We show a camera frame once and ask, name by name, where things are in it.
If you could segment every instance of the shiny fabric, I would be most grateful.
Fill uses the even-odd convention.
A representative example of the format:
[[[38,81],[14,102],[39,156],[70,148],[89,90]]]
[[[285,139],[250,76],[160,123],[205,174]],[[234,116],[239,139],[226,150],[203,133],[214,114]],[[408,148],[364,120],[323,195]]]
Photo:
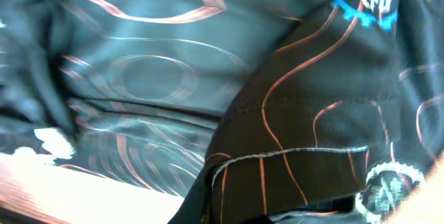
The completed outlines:
[[[443,148],[441,3],[0,0],[1,152],[59,127],[171,223],[379,223]]]

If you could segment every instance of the white circular patch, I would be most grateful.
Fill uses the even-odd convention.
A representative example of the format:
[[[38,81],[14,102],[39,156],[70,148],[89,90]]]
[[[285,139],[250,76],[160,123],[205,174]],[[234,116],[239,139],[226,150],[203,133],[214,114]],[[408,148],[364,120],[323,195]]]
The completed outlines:
[[[366,190],[355,198],[356,210],[371,224],[380,224],[409,195],[402,175],[413,186],[425,182],[424,174],[406,164],[387,162],[373,167],[367,174]]]

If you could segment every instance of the white stitching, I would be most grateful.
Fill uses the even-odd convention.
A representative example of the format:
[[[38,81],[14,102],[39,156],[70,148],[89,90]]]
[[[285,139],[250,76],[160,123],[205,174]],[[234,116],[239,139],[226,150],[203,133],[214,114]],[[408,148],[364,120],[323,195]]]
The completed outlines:
[[[252,154],[252,155],[245,155],[243,157],[234,158],[231,160],[228,160],[227,162],[224,162],[220,167],[216,170],[216,173],[213,175],[213,181],[211,183],[211,188],[213,190],[214,183],[216,182],[216,178],[219,175],[219,173],[228,165],[238,162],[241,160],[246,160],[249,158],[261,158],[261,157],[272,157],[275,155],[281,155],[289,152],[296,152],[296,151],[309,151],[309,152],[330,152],[330,153],[356,153],[356,152],[362,152],[367,150],[367,146],[362,147],[350,147],[350,148],[290,148],[286,150],[278,150],[278,151],[271,151],[267,153],[260,153],[260,154]]]

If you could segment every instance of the circular emblem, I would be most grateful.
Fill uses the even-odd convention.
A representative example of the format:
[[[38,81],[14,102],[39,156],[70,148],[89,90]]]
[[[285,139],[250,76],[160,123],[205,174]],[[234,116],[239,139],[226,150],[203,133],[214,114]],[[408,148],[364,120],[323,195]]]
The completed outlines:
[[[406,164],[387,162],[367,174],[366,190],[358,193],[355,207],[371,224],[379,224],[409,195],[425,182],[424,174]]]

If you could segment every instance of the garment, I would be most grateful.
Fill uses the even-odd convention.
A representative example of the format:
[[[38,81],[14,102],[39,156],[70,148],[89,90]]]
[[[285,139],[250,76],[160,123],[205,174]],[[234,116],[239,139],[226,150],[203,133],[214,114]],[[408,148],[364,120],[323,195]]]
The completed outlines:
[[[442,150],[441,2],[0,0],[1,152],[186,196],[172,223],[378,223]]]

